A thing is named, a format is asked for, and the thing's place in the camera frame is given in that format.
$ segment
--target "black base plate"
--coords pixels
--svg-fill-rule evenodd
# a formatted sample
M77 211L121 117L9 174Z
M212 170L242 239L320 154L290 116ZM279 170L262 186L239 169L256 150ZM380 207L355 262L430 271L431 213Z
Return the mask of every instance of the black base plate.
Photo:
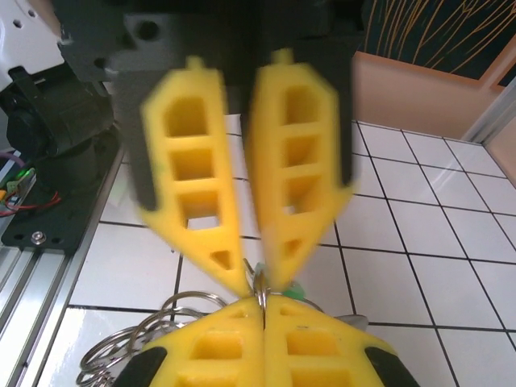
M98 179L82 192L64 197L60 203L46 210L16 214L3 233L2 242L6 246L53 249L73 254L81 244L100 189L119 148L120 140L115 130L99 135L95 145ZM45 203L51 198L52 194L36 181L24 203ZM38 246L31 242L31 236L36 231L46 236L45 242Z

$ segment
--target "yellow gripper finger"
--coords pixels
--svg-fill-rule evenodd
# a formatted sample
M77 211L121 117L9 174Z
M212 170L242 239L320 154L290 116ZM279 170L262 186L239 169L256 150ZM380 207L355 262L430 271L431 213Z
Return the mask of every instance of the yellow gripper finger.
M224 121L226 96L215 69L189 58L142 105L158 208L141 210L161 238L240 297L249 295ZM212 228L188 221L212 217Z
M271 286L283 290L352 196L342 186L338 94L289 50L259 69L246 142Z

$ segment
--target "green key tag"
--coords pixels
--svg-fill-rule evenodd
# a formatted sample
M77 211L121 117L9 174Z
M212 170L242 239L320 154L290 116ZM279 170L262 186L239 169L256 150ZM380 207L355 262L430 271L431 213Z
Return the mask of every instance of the green key tag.
M298 301L302 301L305 298L305 290L296 281L290 282L290 286L282 294Z

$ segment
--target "white tile floor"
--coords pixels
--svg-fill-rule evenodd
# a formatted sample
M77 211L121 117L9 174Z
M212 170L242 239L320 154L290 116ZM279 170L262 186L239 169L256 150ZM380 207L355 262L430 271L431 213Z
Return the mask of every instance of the white tile floor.
M481 146L363 123L354 131L361 184L298 275L308 298L330 315L366 314L422 387L514 385L516 189ZM263 252L235 117L228 132L254 264ZM87 348L174 292L235 300L133 207L122 165L39 386L73 385Z

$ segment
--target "screw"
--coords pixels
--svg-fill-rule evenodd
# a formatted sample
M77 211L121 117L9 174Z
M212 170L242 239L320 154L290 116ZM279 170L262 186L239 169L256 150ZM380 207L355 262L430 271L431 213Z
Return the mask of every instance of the screw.
M47 236L41 231L36 231L34 234L32 234L31 237L31 242L36 246L40 246L41 244L45 243L46 240Z

